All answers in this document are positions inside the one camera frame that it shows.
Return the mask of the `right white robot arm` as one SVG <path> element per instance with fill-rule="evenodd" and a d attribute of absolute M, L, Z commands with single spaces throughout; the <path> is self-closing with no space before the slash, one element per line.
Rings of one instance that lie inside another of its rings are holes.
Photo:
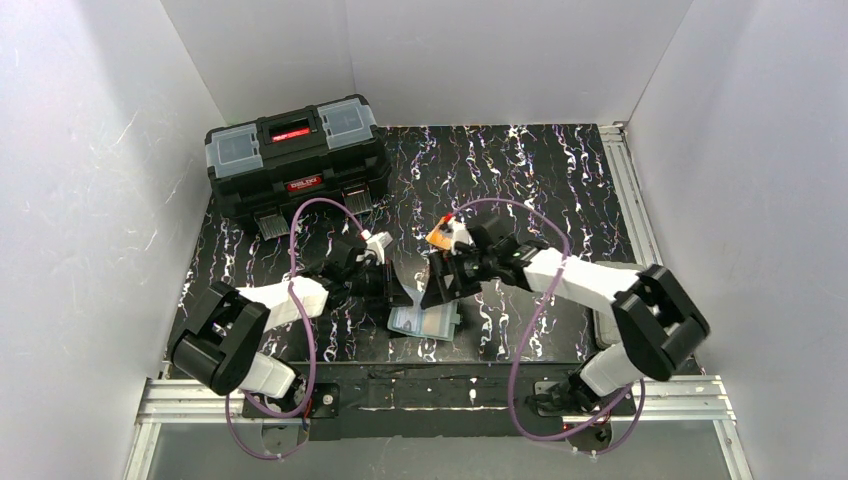
<path fill-rule="evenodd" d="M 613 320 L 618 342 L 589 357 L 568 379 L 528 397 L 551 414 L 591 412 L 620 388 L 643 378 L 667 381 L 710 335 L 700 310 L 673 273 L 591 263 L 540 240 L 519 241 L 498 218 L 470 226 L 444 216 L 428 233 L 429 309 L 481 292 L 486 281 L 570 300 Z"/>

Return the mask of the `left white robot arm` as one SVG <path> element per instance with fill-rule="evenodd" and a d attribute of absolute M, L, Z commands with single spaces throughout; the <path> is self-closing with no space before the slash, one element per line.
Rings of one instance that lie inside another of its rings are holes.
<path fill-rule="evenodd" d="M 201 295 L 169 339 L 167 359 L 218 395 L 236 389 L 281 399 L 303 378 L 286 363 L 260 353 L 274 328 L 339 308 L 349 298 L 377 307 L 410 307 L 387 257 L 387 232 L 361 234 L 289 280 L 234 288 L 217 281 Z"/>

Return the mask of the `mint green card holder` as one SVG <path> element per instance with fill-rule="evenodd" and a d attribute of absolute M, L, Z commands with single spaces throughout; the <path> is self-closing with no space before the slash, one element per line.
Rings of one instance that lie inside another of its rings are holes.
<path fill-rule="evenodd" d="M 407 286 L 404 286 L 404 290 L 414 304 L 393 308 L 387 321 L 388 330 L 409 337 L 452 342 L 456 327 L 461 322 L 459 301 L 453 300 L 446 304 L 422 309 L 420 302 L 423 293 Z"/>

